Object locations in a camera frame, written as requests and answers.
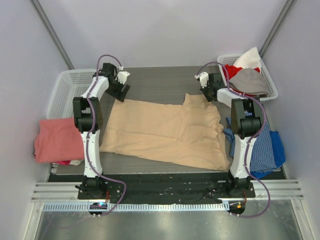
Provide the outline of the beige t-shirt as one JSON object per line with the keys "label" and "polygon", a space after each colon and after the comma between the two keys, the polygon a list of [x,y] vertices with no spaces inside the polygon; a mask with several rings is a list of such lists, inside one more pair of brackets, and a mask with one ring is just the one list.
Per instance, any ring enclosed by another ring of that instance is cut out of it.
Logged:
{"label": "beige t-shirt", "polygon": [[183,104],[116,100],[99,150],[225,172],[230,162],[220,120],[203,95],[186,94]]}

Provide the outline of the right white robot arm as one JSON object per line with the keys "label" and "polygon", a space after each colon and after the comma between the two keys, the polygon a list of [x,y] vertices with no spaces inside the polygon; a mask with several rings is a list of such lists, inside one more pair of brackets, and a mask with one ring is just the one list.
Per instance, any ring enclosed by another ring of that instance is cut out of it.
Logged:
{"label": "right white robot arm", "polygon": [[259,131],[265,124],[261,103],[231,92],[219,74],[201,72],[197,77],[200,91],[208,102],[220,102],[231,109],[230,128],[234,134],[233,162],[228,172],[226,193],[233,198],[246,195],[255,197],[250,162],[253,147]]}

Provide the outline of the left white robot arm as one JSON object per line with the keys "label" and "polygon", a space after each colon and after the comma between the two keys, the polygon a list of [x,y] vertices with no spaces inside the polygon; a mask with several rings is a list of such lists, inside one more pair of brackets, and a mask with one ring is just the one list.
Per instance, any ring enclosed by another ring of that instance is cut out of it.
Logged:
{"label": "left white robot arm", "polygon": [[99,141],[103,125],[100,100],[106,93],[123,102],[130,89],[127,84],[129,75],[122,65],[116,67],[111,63],[104,63],[102,69],[97,69],[93,74],[86,92],[72,100],[74,124],[80,132],[84,151],[82,183],[76,186],[80,200],[100,200],[107,194],[100,160]]}

